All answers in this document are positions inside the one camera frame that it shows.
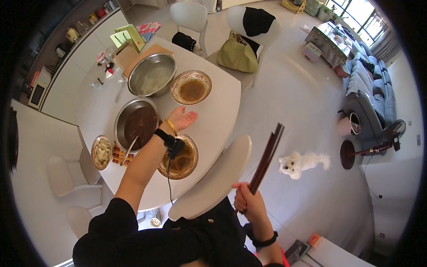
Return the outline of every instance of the cutting board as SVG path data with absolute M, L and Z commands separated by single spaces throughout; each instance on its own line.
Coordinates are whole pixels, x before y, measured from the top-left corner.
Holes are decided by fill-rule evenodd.
M 131 74 L 131 71 L 133 70 L 133 68 L 136 66 L 136 64 L 138 64 L 141 60 L 143 60 L 144 58 L 152 55 L 152 54 L 157 54 L 157 53 L 166 53 L 169 54 L 171 56 L 173 56 L 173 53 L 170 52 L 169 50 L 164 49 L 163 47 L 154 44 L 152 45 L 150 48 L 148 48 L 145 52 L 143 52 L 142 54 L 140 54 L 140 56 L 133 61 L 128 68 L 123 72 L 123 75 L 126 78 L 129 78 L 129 75 Z

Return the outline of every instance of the black shirt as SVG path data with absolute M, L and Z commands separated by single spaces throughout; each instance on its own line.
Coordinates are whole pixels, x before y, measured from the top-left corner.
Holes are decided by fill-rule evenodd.
M 180 266 L 203 258 L 209 266 L 261 267 L 243 246 L 244 230 L 233 212 L 226 197 L 197 219 L 167 220 L 162 229 L 138 231 L 132 207 L 113 198 L 77 241 L 73 261 L 76 267 Z

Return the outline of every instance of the person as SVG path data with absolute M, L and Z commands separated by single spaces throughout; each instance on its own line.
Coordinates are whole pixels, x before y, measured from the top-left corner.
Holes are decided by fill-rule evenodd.
M 190 126 L 197 113 L 175 108 L 168 120 L 177 132 Z M 175 136 L 168 123 L 159 129 Z M 237 183 L 234 206 L 250 222 L 248 235 L 254 240 L 257 257 L 244 247 L 245 230 L 234 214 L 228 197 L 194 220 L 167 220 L 162 229 L 138 231 L 136 214 L 144 189 L 159 166 L 167 148 L 154 134 L 131 161 L 105 213 L 94 217 L 88 233 L 73 249 L 73 262 L 85 266 L 283 266 L 281 249 L 259 192 L 252 195 L 247 183 Z

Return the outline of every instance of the hand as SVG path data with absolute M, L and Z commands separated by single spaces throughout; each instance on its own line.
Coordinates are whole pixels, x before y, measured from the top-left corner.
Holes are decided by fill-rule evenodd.
M 244 215 L 250 223 L 263 224 L 265 221 L 269 221 L 263 198 L 259 191 L 252 195 L 248 185 L 249 183 L 247 182 L 239 182 L 231 186 L 232 188 L 237 188 L 234 207 L 238 211 L 246 210 Z
M 174 125 L 177 132 L 184 130 L 197 119 L 197 112 L 190 111 L 184 114 L 185 107 L 180 106 L 172 110 L 167 119 Z

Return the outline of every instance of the metal spoon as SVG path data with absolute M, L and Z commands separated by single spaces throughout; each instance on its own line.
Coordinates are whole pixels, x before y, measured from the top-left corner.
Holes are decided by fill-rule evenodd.
M 135 137 L 135 139 L 132 141 L 131 145 L 128 148 L 128 151 L 126 151 L 125 157 L 123 158 L 122 162 L 120 163 L 120 166 L 123 166 L 123 163 L 126 162 L 126 159 L 128 158 L 129 152 L 131 152 L 131 149 L 133 145 L 135 144 L 136 140 L 138 139 L 138 135 Z

